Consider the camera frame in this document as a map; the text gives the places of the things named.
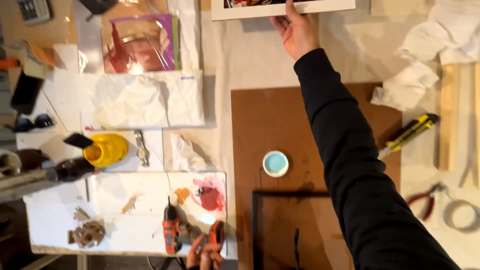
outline small white dish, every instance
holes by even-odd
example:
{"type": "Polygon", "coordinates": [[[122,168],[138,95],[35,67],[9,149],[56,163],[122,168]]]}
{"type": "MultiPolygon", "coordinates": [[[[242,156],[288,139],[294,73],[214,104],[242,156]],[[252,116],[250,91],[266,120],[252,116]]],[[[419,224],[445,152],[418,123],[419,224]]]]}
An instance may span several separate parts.
{"type": "Polygon", "coordinates": [[[288,159],[280,151],[268,152],[263,160],[265,172],[275,178],[284,176],[288,171],[288,159]]]}

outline red-handled pliers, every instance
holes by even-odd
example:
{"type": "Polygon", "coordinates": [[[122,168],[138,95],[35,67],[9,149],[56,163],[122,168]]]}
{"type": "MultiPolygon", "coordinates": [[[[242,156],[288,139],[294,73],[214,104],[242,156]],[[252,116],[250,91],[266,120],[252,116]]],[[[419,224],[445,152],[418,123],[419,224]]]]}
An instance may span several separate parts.
{"type": "Polygon", "coordinates": [[[428,200],[427,209],[420,219],[422,221],[427,221],[428,218],[431,216],[431,214],[433,212],[433,207],[435,206],[434,194],[436,192],[443,191],[445,189],[446,189],[446,186],[443,183],[435,184],[430,188],[429,191],[427,191],[425,193],[419,193],[419,194],[412,195],[410,198],[408,198],[407,204],[408,204],[408,206],[410,206],[412,203],[426,198],[428,200]]]}

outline roll of tape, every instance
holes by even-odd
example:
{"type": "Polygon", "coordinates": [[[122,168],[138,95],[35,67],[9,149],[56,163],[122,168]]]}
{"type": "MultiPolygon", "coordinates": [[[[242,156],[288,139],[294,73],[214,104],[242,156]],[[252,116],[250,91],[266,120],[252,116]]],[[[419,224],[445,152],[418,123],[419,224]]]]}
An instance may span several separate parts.
{"type": "Polygon", "coordinates": [[[464,200],[454,200],[450,202],[444,210],[444,222],[448,227],[457,230],[461,233],[473,233],[480,229],[480,208],[464,200]],[[475,219],[473,222],[465,227],[457,227],[453,222],[453,213],[460,207],[470,207],[475,212],[475,219]]]}

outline yellow container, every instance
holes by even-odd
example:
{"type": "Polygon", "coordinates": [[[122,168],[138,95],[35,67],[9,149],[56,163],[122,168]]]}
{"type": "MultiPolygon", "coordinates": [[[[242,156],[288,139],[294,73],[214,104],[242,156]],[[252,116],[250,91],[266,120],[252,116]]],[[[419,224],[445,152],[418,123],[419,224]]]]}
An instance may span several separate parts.
{"type": "Polygon", "coordinates": [[[98,134],[90,137],[93,144],[84,149],[84,157],[95,167],[113,165],[128,154],[128,141],[117,134],[98,134]]]}

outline black sleeve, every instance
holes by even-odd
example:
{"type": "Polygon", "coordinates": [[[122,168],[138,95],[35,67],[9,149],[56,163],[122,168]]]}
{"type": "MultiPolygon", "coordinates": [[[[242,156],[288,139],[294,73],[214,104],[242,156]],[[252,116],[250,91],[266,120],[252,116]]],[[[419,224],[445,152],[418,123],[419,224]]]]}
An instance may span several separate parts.
{"type": "Polygon", "coordinates": [[[455,269],[379,161],[372,129],[323,49],[294,66],[324,178],[355,269],[455,269]]]}

